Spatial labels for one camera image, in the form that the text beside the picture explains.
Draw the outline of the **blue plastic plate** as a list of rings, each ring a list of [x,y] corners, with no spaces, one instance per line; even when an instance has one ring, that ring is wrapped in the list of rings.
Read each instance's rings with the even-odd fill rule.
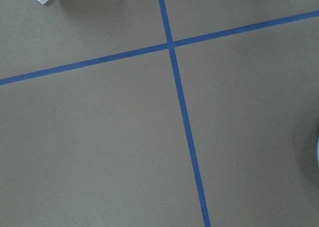
[[[316,156],[317,156],[317,165],[319,166],[319,135],[317,137]]]

